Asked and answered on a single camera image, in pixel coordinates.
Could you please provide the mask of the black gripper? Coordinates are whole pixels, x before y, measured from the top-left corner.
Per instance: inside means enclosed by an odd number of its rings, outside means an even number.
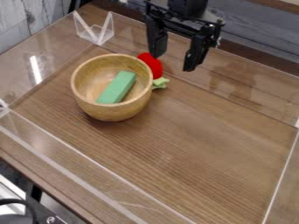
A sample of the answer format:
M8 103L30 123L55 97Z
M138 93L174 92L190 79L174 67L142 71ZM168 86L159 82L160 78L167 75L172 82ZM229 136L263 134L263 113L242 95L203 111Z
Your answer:
M144 21L148 52L159 58L167 50L168 33L191 37L201 29L207 34L197 33L191 39L191 48L186 53L183 71L191 72L206 59L209 50L221 42L221 29L225 19L209 9L210 0L144 0Z

